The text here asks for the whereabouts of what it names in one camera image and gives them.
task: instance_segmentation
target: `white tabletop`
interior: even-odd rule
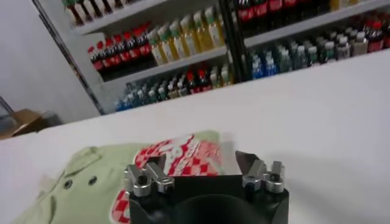
[[[82,147],[216,130],[237,150],[283,161],[290,223],[388,223],[389,58],[383,51],[1,141],[0,222]]]

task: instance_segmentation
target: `beverage display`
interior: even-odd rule
[[[229,86],[233,84],[230,74],[228,64],[212,68],[202,65],[163,78],[128,83],[123,96],[114,102],[114,106],[116,111],[123,111]]]
[[[388,18],[387,14],[372,17],[368,13],[360,18],[362,21],[356,21],[355,17],[349,26],[327,28],[326,33],[316,30],[302,39],[268,43],[268,47],[251,53],[252,78],[260,79],[379,51],[384,46]]]

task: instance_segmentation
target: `soda bottle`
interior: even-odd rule
[[[190,89],[191,94],[196,94],[200,92],[200,88],[194,78],[194,73],[192,70],[188,70],[187,72],[187,81],[188,81],[188,88]]]
[[[94,68],[97,70],[98,73],[100,73],[101,76],[103,76],[103,74],[104,74],[103,73],[103,71],[104,71],[103,62],[99,58],[99,54],[94,51],[94,47],[93,46],[91,46],[88,49],[88,54],[90,55],[91,62],[93,64]]]
[[[199,69],[198,70],[198,75],[199,75],[199,86],[201,88],[200,91],[206,92],[211,90],[211,83],[209,79],[206,76],[206,72],[204,69]]]
[[[364,32],[358,32],[356,40],[352,43],[352,56],[362,55],[367,53],[368,41]]]
[[[268,0],[253,0],[254,4],[254,23],[256,24],[256,31],[263,33],[268,30]]]
[[[372,25],[372,30],[367,36],[368,52],[380,51],[383,49],[383,31],[380,21],[376,21]]]
[[[271,29],[279,28],[283,25],[283,0],[269,0],[269,20]]]
[[[238,1],[238,19],[241,22],[241,28],[244,36],[253,34],[254,29],[254,8],[252,0],[237,0]]]
[[[297,0],[284,0],[285,24],[291,24],[298,21]]]

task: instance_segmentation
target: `plastic bottle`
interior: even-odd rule
[[[95,0],[84,0],[84,6],[89,11],[89,13],[93,18],[98,19],[103,16]]]
[[[309,55],[309,57],[308,57],[308,66],[309,67],[315,67],[315,66],[320,65],[320,63],[318,62],[317,47],[316,46],[309,48],[308,55]]]
[[[269,20],[271,29],[276,29],[283,25],[283,0],[269,0]]]
[[[283,50],[282,51],[282,57],[280,59],[280,73],[283,72],[289,72],[293,70],[293,64],[291,63],[290,56],[288,54],[288,50]]]
[[[337,46],[337,60],[342,60],[351,57],[351,46],[348,43],[347,37],[340,38]]]
[[[173,43],[173,39],[170,38],[167,25],[161,27],[158,30],[158,35],[160,36],[161,46],[163,48],[164,54],[168,62],[176,61],[179,56],[177,55],[176,48]]]
[[[148,35],[147,39],[149,40],[149,44],[151,45],[152,48],[152,54],[157,62],[158,65],[163,65],[167,63],[166,56],[164,54],[163,49],[161,48],[161,45],[159,45],[158,41],[158,36],[156,30],[152,30]]]
[[[194,23],[191,20],[191,17],[189,15],[185,16],[181,22],[180,25],[183,29],[183,36],[185,43],[188,47],[188,51],[190,55],[201,53],[199,40],[196,35],[196,31],[194,29]]]
[[[254,23],[256,31],[263,33],[268,30],[268,0],[253,0]]]
[[[296,23],[298,21],[298,0],[283,1],[285,24]]]
[[[177,49],[177,53],[180,59],[190,56],[188,46],[180,30],[179,22],[175,20],[169,27],[173,37],[173,43]]]
[[[202,11],[198,11],[194,14],[194,21],[196,26],[196,33],[199,39],[200,48],[202,51],[209,51],[214,48],[213,41],[205,27],[204,19],[202,17]]]
[[[208,23],[208,31],[210,33],[214,47],[221,47],[225,45],[225,38],[222,32],[221,23],[218,19],[215,18],[214,7],[207,8],[205,15]]]
[[[372,25],[372,30],[367,36],[368,40],[368,52],[380,51],[383,49],[383,31],[381,30],[382,24],[376,21]]]
[[[335,62],[335,42],[329,41],[325,44],[324,63]]]

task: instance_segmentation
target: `shelf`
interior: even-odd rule
[[[253,47],[259,44],[267,43],[272,40],[277,40],[279,38],[287,37],[296,33],[300,33],[319,26],[346,19],[354,15],[359,15],[364,12],[375,10],[386,5],[390,5],[389,0],[370,0],[361,2],[357,5],[353,5],[348,8],[326,13],[324,15],[307,19],[299,23],[272,30],[270,32],[262,33],[254,37],[246,38],[244,40],[244,43],[246,47]]]
[[[219,47],[219,48],[207,51],[207,52],[193,55],[193,56],[188,57],[188,58],[184,58],[181,60],[177,60],[177,61],[165,64],[165,65],[161,65],[161,66],[157,66],[157,67],[143,70],[140,72],[136,72],[136,73],[127,75],[125,77],[109,81],[107,83],[111,84],[111,83],[134,82],[136,80],[152,77],[153,75],[162,74],[162,73],[169,72],[169,71],[172,71],[175,69],[179,69],[179,68],[183,68],[183,67],[186,67],[189,65],[193,65],[193,64],[196,64],[198,62],[202,62],[202,61],[213,59],[213,58],[218,58],[218,57],[225,55],[226,52],[227,52],[227,48],[225,46]]]
[[[123,9],[114,11],[109,15],[105,15],[101,19],[96,19],[92,23],[87,23],[84,26],[78,27],[74,29],[73,32],[77,35],[92,33],[166,1],[168,0],[138,0],[130,5],[125,5]]]

